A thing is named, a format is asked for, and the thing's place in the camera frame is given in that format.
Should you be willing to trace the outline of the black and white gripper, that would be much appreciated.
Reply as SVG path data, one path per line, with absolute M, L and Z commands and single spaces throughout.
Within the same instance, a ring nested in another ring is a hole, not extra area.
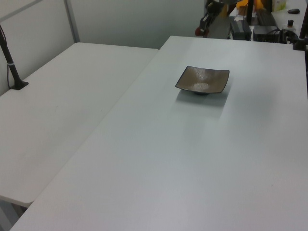
M 205 3 L 205 16 L 200 20 L 200 35 L 206 37 L 209 33 L 209 27 L 212 24 L 212 18 L 217 17 L 223 8 L 223 3 L 219 0 L 207 0 Z

